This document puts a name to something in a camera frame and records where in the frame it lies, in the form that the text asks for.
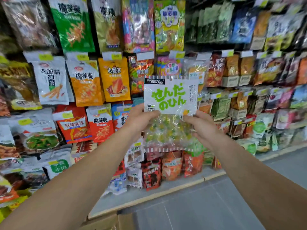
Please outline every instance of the hand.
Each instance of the hand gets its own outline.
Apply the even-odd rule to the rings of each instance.
[[[218,141],[224,136],[223,132],[217,129],[212,117],[202,111],[198,110],[195,116],[185,115],[183,120],[194,126],[196,132],[193,135],[211,151],[214,151]]]
[[[136,105],[133,107],[129,113],[129,116],[126,120],[124,127],[129,128],[132,134],[138,136],[136,140],[138,140],[141,136],[141,132],[144,131],[146,126],[149,123],[149,120],[157,118],[160,115],[160,111],[144,111],[144,103]]]

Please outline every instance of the tile floor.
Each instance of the tile floor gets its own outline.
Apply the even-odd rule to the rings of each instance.
[[[307,189],[307,148],[265,164]],[[136,213],[139,230],[263,230],[264,227],[225,175],[121,210]]]

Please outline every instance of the forearm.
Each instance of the forearm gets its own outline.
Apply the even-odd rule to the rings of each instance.
[[[266,229],[303,229],[307,190],[256,159],[227,136],[214,152],[237,190]]]
[[[131,129],[122,127],[96,150],[35,192],[1,223],[1,227],[77,229],[109,185],[134,141]]]

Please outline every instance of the green vegetable dish image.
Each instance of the green vegetable dish image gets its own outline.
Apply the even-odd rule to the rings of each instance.
[[[264,122],[258,122],[254,125],[253,130],[257,133],[262,133],[266,130],[267,126]]]
[[[55,135],[33,135],[26,140],[26,145],[32,150],[45,150],[54,148],[59,144]]]

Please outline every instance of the person's right hand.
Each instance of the person's right hand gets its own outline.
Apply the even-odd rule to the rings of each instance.
[[[193,135],[202,145],[214,151],[219,140],[222,140],[224,133],[217,129],[212,117],[202,111],[197,111],[195,116],[183,116],[183,120],[194,126],[196,132]]]

